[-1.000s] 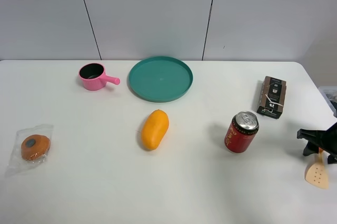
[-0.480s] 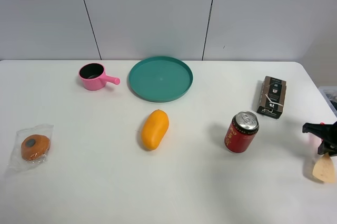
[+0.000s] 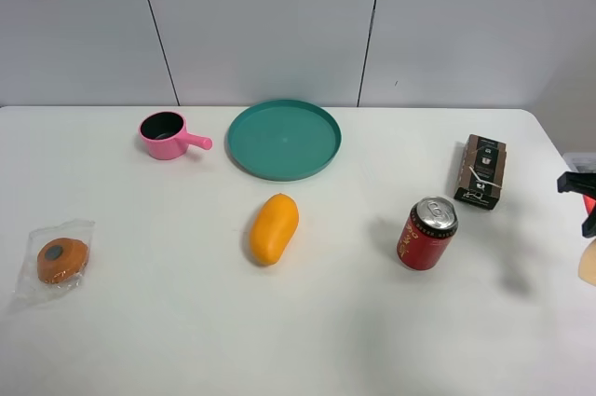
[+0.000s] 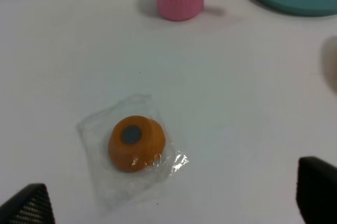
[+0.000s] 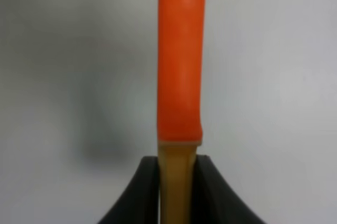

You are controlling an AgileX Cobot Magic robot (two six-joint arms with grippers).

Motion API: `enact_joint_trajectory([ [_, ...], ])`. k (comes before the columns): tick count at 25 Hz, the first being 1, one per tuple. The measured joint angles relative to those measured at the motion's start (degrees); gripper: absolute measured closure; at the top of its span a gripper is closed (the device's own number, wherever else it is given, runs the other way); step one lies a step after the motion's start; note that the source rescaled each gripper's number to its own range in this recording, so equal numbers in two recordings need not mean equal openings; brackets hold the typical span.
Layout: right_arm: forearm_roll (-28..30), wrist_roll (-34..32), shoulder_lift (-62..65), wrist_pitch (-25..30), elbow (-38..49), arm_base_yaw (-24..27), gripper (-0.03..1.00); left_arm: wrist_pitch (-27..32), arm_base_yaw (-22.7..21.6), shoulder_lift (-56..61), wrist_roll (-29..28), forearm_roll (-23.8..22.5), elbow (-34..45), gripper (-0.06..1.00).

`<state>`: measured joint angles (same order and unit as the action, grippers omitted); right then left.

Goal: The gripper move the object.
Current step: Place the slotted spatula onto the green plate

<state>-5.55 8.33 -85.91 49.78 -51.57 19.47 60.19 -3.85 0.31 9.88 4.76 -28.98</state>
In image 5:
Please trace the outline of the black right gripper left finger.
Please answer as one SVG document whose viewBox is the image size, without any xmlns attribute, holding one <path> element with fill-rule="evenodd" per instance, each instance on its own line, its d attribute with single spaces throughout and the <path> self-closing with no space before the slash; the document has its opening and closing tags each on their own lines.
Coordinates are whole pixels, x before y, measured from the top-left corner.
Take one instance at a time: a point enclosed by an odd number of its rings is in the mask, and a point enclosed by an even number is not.
<svg viewBox="0 0 337 224">
<path fill-rule="evenodd" d="M 158 223 L 159 187 L 157 157 L 145 156 L 124 192 L 98 223 Z"/>
</svg>

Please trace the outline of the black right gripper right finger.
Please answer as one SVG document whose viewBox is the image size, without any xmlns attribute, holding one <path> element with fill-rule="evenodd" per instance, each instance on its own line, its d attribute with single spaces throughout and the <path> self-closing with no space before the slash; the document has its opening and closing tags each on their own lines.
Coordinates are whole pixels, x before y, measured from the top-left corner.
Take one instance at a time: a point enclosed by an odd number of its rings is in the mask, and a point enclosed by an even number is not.
<svg viewBox="0 0 337 224">
<path fill-rule="evenodd" d="M 194 165 L 191 223 L 264 224 L 232 190 L 211 158 L 198 155 Z"/>
</svg>

